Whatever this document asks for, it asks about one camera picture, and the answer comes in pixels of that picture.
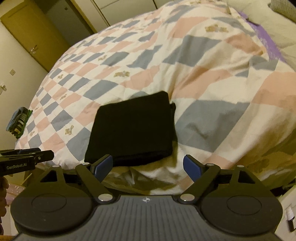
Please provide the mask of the person's left hand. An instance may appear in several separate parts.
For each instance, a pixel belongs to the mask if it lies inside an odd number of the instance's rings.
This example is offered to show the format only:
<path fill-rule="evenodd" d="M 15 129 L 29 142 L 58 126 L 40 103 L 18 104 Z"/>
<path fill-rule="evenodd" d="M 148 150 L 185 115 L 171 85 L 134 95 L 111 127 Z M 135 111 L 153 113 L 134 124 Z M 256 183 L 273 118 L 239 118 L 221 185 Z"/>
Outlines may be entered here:
<path fill-rule="evenodd" d="M 5 177 L 1 177 L 1 193 L 0 193 L 0 215 L 4 217 L 6 215 L 6 194 L 9 188 L 9 183 Z"/>

